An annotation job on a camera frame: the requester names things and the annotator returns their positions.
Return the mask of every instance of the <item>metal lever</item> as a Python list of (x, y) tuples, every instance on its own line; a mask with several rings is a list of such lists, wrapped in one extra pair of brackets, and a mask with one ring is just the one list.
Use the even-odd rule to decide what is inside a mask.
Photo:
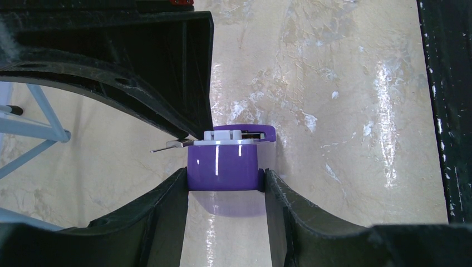
[(157, 149), (157, 150), (151, 150), (151, 153), (156, 153), (162, 150), (166, 149), (173, 149), (173, 148), (183, 148), (183, 147), (188, 147), (193, 145), (193, 140), (190, 139), (180, 139), (180, 140), (174, 140), (174, 141), (167, 141), (165, 143), (165, 148), (163, 149)]

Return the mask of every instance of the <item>black rubber cap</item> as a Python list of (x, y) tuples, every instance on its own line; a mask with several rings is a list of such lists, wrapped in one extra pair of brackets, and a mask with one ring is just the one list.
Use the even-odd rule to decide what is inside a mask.
[(18, 115), (18, 116), (21, 116), (23, 115), (23, 109), (18, 107), (18, 106), (9, 106), (12, 108), (12, 114), (15, 114), (15, 115)]

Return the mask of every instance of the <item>screw hole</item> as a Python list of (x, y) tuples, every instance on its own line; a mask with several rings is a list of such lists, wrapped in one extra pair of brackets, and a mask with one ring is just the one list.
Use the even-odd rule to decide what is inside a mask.
[(44, 68), (47, 67), (46, 64), (21, 64), (19, 65), (20, 68)]
[(115, 81), (127, 87), (136, 87), (136, 82), (132, 80), (116, 78)]

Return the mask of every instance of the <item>red object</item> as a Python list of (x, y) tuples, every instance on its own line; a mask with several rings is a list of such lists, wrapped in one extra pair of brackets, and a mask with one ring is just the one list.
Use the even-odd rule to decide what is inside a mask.
[(193, 0), (169, 0), (171, 4), (175, 6), (191, 6)]

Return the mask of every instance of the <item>silver metal piece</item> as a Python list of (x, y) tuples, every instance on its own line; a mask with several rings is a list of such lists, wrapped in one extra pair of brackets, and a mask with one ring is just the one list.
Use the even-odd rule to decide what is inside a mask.
[(174, 141), (168, 141), (165, 143), (165, 148), (163, 149), (156, 149), (156, 150), (151, 150), (151, 153), (156, 153), (162, 150), (167, 150), (167, 149), (173, 149), (173, 148), (178, 148), (182, 149), (184, 147), (188, 147), (193, 145), (193, 140), (190, 139), (180, 139), (180, 140), (174, 140)]

